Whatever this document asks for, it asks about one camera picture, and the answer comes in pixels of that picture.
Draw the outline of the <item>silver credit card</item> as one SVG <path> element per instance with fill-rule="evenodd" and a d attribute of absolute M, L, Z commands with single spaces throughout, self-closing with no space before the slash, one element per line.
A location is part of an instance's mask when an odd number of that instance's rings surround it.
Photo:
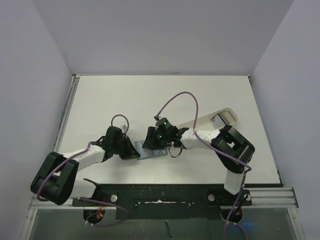
<path fill-rule="evenodd" d="M 154 156 L 153 151 L 149 149 L 142 149 L 139 154 L 140 154 L 139 160 L 149 159 Z"/>
<path fill-rule="evenodd" d="M 153 155 L 155 157 L 160 157 L 160 156 L 166 156 L 167 152 L 165 149 L 158 149 L 158 150 L 153 150 Z"/>

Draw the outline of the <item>green leather card holder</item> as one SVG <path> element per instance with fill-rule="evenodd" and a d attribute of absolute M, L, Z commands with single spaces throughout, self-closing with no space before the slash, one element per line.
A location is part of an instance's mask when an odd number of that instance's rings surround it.
<path fill-rule="evenodd" d="M 146 160 L 168 155 L 168 151 L 166 149 L 152 150 L 142 148 L 144 142 L 144 140 L 134 142 L 135 148 L 140 154 L 140 157 L 137 158 L 138 160 Z"/>

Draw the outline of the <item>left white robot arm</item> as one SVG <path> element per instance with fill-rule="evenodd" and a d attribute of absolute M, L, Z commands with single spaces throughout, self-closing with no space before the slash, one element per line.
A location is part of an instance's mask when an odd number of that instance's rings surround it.
<path fill-rule="evenodd" d="M 41 202 L 50 201 L 60 206 L 69 198 L 84 198 L 95 206 L 102 199 L 101 191 L 90 180 L 77 181 L 77 173 L 114 155 L 122 160 L 141 156 L 121 128 L 110 126 L 104 136 L 90 141 L 84 149 L 71 153 L 50 152 L 35 175 L 30 190 Z"/>

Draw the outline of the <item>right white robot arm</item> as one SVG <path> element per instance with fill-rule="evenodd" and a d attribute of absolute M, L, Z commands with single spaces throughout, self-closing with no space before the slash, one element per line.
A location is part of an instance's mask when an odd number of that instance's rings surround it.
<path fill-rule="evenodd" d="M 147 130 L 143 149 L 164 150 L 170 147 L 185 149 L 211 149 L 227 169 L 223 200 L 230 205 L 241 198 L 244 178 L 252 168 L 248 165 L 255 147 L 231 125 L 215 130 L 194 130 L 177 128 L 167 118 L 160 119 Z"/>

